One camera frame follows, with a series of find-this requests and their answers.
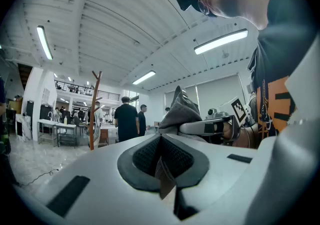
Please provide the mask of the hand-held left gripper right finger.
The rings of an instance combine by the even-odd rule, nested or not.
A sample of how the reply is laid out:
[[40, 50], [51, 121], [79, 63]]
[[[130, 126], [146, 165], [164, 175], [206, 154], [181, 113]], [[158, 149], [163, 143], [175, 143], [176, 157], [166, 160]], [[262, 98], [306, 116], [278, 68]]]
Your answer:
[[176, 186], [173, 209], [163, 221], [244, 221], [252, 198], [241, 178], [256, 155], [252, 149], [214, 145], [172, 134], [160, 140], [161, 160]]

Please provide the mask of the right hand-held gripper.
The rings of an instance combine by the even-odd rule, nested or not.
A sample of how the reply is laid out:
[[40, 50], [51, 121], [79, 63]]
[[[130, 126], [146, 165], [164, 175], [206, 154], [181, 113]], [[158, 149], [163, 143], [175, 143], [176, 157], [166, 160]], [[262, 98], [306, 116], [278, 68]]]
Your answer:
[[210, 108], [206, 120], [180, 125], [179, 132], [185, 135], [214, 136], [233, 145], [249, 145], [250, 134], [244, 127], [247, 117], [240, 99], [234, 97], [219, 107]]

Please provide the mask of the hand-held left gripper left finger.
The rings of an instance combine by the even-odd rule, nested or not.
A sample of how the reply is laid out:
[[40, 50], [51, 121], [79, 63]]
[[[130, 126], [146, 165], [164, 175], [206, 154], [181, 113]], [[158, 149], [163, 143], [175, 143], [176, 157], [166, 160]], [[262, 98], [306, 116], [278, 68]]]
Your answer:
[[17, 187], [28, 209], [49, 225], [174, 225], [176, 216], [154, 192], [136, 190], [118, 158], [152, 135], [97, 148], [61, 169], [35, 196]]

